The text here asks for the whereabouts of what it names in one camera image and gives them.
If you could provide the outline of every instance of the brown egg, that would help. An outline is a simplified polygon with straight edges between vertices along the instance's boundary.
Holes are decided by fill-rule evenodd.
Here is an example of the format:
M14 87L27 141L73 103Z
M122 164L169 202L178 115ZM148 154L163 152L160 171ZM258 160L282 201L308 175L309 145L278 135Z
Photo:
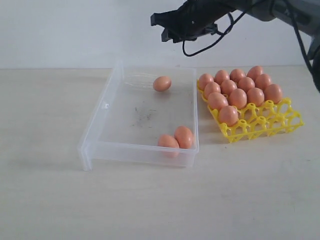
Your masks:
M213 81L214 81L214 77L209 73L205 73L200 76L198 86L203 91L206 85L208 83L212 83Z
M208 96L208 105L212 109L217 109L220 111L225 106L228 106L228 100L225 96L218 92L212 92Z
M224 80L221 84L222 94L230 95L230 93L237 88L237 85L232 80Z
M256 78L254 84L258 89L261 89L262 91L264 91L266 87L272 84L272 80L268 74L264 73Z
M160 76L153 82L153 89L157 92L164 92L171 86L171 78L168 76Z
M228 127L232 127L239 120L237 109L229 105L221 108L218 120L220 123L225 123Z
M229 96L229 104L237 109L243 109L247 105L247 94L241 88L233 90Z
M279 103L283 97L282 89L278 84L271 84L264 90L265 100L271 100L275 104Z
M179 126L174 132L174 137L181 149L189 149L194 144L194 135L186 126Z
M257 107L260 107L265 101L264 92L257 87L251 88L247 93L246 96L248 98L248 103L253 103Z
M159 147L166 147L166 148L179 148L178 141L168 134L163 134L159 137L158 140L158 146ZM168 158L175 158L178 156L179 152L163 152L163 154Z
M245 76L238 82L238 88L248 92L255 87L255 82L248 76Z
M226 70L219 70L215 76L214 81L221 85L223 81L230 79L229 73Z
M246 76L246 73L240 68L233 69L230 73L230 79L235 83L238 83L245 76Z
M264 69L262 66L254 66L248 71L246 76L251 78L253 81L256 81L257 77L263 73Z
M210 93L221 93L221 89L218 83L209 82L204 88L204 97L208 99Z

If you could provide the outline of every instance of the plastic container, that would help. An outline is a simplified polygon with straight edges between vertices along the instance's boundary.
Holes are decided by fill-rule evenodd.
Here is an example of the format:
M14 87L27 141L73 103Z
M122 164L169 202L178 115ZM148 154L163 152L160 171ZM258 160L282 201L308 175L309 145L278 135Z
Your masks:
M159 76L171 77L169 90L153 89ZM191 167L199 151L196 77L194 68L118 62L78 145L83 169L92 170L93 159ZM192 130L192 148L157 146L160 135L173 136L180 125ZM173 151L177 157L164 154Z

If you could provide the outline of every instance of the yellow egg tray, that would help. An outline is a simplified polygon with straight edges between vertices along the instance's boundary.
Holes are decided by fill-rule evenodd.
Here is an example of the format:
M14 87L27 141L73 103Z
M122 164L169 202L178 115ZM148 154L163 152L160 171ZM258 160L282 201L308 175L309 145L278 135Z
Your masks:
M200 90L198 84L197 89L203 101L208 103L204 91ZM261 106L248 103L245 108L237 109L239 121L234 126L220 123L219 111L210 108L209 105L207 108L230 143L241 139L253 140L263 135L269 137L278 133L291 133L304 125L301 114L291 107L290 98L283 98L278 104L271 100L265 101Z

